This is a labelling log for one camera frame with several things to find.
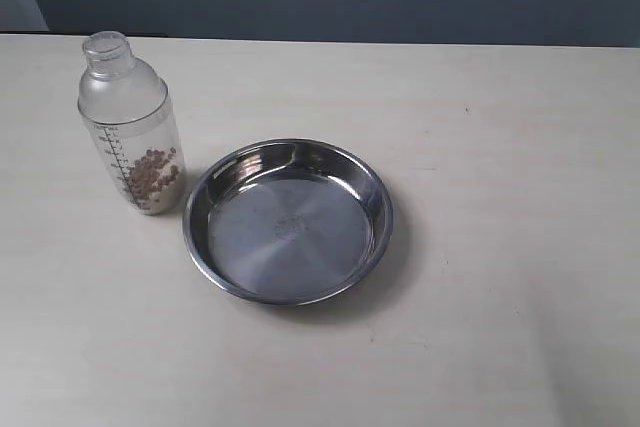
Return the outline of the clear plastic shaker bottle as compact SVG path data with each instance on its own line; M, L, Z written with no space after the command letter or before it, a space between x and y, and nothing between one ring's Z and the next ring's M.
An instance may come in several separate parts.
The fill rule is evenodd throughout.
M87 37L77 106L122 197L139 213L173 208L186 186L184 155L165 81L115 31Z

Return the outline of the round stainless steel plate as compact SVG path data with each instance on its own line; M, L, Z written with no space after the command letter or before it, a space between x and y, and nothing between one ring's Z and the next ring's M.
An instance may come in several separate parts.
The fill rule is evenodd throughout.
M394 228L389 192L354 154L320 141L243 147L194 184L182 230L198 270L253 303L335 297L378 265Z

